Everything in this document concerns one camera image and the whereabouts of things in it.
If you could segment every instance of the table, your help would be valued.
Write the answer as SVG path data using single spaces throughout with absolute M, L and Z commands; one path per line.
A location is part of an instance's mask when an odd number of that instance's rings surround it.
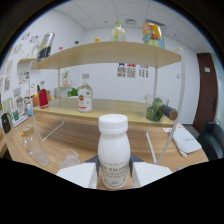
M 50 129 L 53 129 L 61 123 L 61 119 L 57 116 L 37 113 L 35 117 L 41 135 L 46 135 Z M 5 139 L 12 160 L 34 165 L 52 174 L 56 174 L 59 168 L 55 161 L 55 155 L 61 149 L 74 149 L 79 154 L 81 162 L 97 155 L 100 137 L 98 122 L 75 118 L 64 118 L 64 122 L 64 125 L 60 129 L 54 132 L 46 141 L 41 142 L 50 158 L 50 164 L 47 167 L 40 166 L 35 158 L 28 155 L 22 145 L 20 133 L 26 124 L 32 123 L 34 125 L 32 117 L 29 117 L 28 120 L 16 128 L 12 127 Z M 143 159 L 145 162 L 153 164 L 145 131 L 146 127 L 129 125 L 127 135 L 131 146 L 131 153 Z M 168 134 L 161 127 L 152 127 L 150 128 L 149 136 L 154 147 L 155 155 L 158 158 L 167 142 Z M 207 161 L 208 159 L 203 150 L 188 154 L 187 158 L 183 158 L 172 141 L 159 165 L 168 167 L 172 172 L 175 172 L 179 166 L 187 167 Z M 122 189 L 131 188 L 132 180 L 129 173 L 128 182 Z M 101 171 L 99 171 L 97 189 L 110 190 L 103 185 Z

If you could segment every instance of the red bottle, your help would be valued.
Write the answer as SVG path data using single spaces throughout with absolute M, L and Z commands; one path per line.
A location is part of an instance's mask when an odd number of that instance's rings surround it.
M 40 88 L 41 90 L 39 91 L 39 104 L 40 104 L 40 108 L 44 109 L 48 107 L 47 90 L 44 89 L 44 81 L 40 82 Z

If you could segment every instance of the bottle label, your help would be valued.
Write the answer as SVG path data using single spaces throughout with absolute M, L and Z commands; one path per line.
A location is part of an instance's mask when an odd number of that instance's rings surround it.
M 79 90 L 79 109 L 85 111 L 92 110 L 92 97 L 91 92 L 89 90 Z
M 104 184 L 109 188 L 123 187 L 128 178 L 129 163 L 110 164 L 103 162 L 100 164 Z

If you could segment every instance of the bottle cap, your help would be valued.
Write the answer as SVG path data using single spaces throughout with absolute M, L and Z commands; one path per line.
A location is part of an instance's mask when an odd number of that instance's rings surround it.
M 99 117 L 99 130 L 104 134 L 121 134 L 128 130 L 128 118 L 122 114 Z
M 122 23 L 120 21 L 117 21 L 115 24 L 116 25 L 122 25 Z
M 37 92 L 39 93 L 40 92 L 40 86 L 37 85 Z
M 31 124 L 27 124 L 24 128 L 23 128 L 23 133 L 25 136 L 31 135 L 34 133 L 34 129 L 33 126 Z
M 82 74 L 82 78 L 83 79 L 88 79 L 89 78 L 89 74 L 88 73 Z

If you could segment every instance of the shelf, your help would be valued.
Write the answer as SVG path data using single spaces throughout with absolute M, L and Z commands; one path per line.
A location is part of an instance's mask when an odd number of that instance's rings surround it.
M 31 61 L 37 61 L 37 58 L 21 58 L 18 64 L 30 63 Z
M 76 85 L 75 83 L 74 84 L 68 84 L 67 86 L 60 86 L 61 88 L 66 88 L 66 87 L 71 87 L 71 86 L 74 86 Z
M 161 122 L 151 122 L 143 118 L 144 103 L 93 99 L 93 111 L 91 113 L 80 113 L 78 110 L 77 98 L 62 98 L 49 102 L 49 107 L 40 109 L 34 107 L 35 113 L 43 113 L 68 118 L 79 118 L 89 121 L 98 121 L 99 117 L 105 114 L 123 114 L 128 117 L 129 125 L 140 125 L 145 127 L 172 127 L 173 121 L 163 117 Z
M 180 61 L 179 54 L 164 48 L 134 42 L 107 41 L 60 51 L 33 64 L 31 69 L 61 69 L 84 64 L 121 62 L 160 68 Z

